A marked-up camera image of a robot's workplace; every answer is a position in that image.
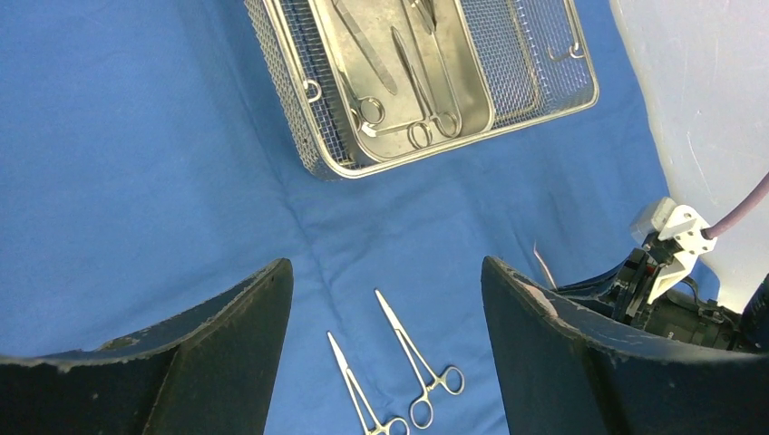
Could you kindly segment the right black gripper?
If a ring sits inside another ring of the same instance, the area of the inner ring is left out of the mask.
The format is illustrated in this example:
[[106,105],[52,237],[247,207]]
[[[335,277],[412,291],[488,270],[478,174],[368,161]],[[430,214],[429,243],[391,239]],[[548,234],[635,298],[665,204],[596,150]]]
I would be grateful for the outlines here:
[[651,287],[661,267],[645,250],[636,248],[620,265],[555,292],[607,318],[650,334],[682,343],[741,352],[740,315],[699,296],[698,285],[683,279],[691,295],[667,290],[656,299]]

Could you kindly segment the thin steel instrument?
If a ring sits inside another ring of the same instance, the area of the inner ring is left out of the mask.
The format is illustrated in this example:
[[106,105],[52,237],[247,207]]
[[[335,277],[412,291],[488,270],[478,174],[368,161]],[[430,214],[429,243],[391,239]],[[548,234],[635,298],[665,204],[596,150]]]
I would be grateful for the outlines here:
[[547,281],[549,289],[551,289],[551,290],[557,289],[558,285],[557,285],[557,283],[556,283],[556,281],[554,279],[553,274],[550,271],[550,268],[549,268],[547,262],[545,261],[544,257],[541,255],[541,253],[540,253],[540,251],[538,249],[538,244],[537,243],[533,244],[533,249],[532,250],[533,250],[533,255],[535,256],[535,258],[537,259],[537,261],[538,261],[538,263],[540,265],[540,270],[541,270],[541,272],[543,274],[543,277]]

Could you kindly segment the blue surgical drape cloth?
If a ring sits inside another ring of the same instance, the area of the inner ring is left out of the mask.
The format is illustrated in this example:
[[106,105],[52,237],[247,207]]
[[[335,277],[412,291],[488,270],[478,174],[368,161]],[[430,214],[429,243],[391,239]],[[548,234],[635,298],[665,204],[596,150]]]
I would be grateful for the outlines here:
[[361,430],[339,342],[375,412],[419,388],[375,298],[463,394],[433,434],[508,430],[482,308],[497,256],[596,276],[668,187],[608,2],[579,15],[599,78],[585,111],[355,180],[302,165],[240,1],[1,4],[1,350],[90,350],[278,257],[295,290],[269,434]]

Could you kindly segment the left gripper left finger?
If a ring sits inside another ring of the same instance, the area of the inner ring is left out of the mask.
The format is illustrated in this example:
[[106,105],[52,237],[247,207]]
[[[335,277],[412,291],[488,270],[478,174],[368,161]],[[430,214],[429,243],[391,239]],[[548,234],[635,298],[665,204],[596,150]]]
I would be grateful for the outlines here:
[[260,434],[285,340],[293,267],[94,351],[1,359],[4,434]]

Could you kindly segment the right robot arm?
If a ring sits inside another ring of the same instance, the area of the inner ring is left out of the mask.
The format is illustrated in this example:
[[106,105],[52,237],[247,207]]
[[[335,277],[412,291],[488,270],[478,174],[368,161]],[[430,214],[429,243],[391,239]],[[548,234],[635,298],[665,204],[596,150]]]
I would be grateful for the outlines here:
[[690,276],[682,282],[691,295],[669,289],[651,298],[663,265],[634,249],[608,272],[559,286],[555,292],[616,322],[682,343],[740,353],[768,352],[768,281],[764,280],[741,313],[705,300]]

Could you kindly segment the surgical scissors forceps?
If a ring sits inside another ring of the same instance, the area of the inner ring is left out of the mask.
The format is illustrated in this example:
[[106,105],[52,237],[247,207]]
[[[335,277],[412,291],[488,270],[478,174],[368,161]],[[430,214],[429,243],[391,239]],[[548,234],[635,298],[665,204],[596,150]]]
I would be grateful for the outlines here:
[[410,434],[411,430],[409,423],[404,417],[393,416],[386,421],[380,421],[378,419],[336,338],[330,331],[326,332],[326,337],[350,395],[363,433],[365,435],[390,435],[394,433],[394,428],[396,426],[401,425],[404,428],[403,434]]

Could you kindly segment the wire mesh instrument basket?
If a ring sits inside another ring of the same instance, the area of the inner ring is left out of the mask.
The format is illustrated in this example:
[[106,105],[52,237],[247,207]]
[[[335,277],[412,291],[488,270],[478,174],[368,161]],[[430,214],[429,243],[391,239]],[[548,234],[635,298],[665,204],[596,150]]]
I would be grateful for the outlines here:
[[327,92],[325,58],[312,1],[248,1],[297,153],[320,179],[361,179],[503,133],[587,109],[598,80],[571,1],[458,1],[491,92],[492,126],[456,148],[404,164],[360,166],[342,144]]

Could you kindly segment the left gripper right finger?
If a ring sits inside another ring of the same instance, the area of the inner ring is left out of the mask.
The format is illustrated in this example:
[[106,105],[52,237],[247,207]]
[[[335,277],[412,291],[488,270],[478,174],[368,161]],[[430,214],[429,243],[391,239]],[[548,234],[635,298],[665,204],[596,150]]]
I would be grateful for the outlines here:
[[512,434],[765,434],[768,357],[618,323],[482,262],[482,302]]

